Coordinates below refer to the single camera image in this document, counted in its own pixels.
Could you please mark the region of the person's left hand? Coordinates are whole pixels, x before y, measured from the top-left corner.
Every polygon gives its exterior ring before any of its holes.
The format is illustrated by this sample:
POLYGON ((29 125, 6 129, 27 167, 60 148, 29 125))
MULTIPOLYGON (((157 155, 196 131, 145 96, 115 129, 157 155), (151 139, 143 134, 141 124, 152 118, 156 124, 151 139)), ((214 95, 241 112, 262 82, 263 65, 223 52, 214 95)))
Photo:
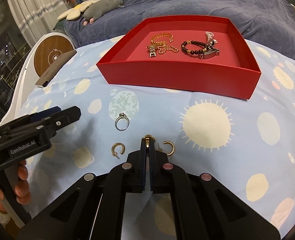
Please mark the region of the person's left hand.
MULTIPOLYGON (((19 181, 14 187, 16 200, 22 205, 28 205, 31 202, 31 193, 29 190, 28 169, 26 168, 26 160, 20 161, 17 166, 17 175, 19 181)), ((7 213, 1 201, 4 199, 4 194, 0 189, 0 212, 7 213)))

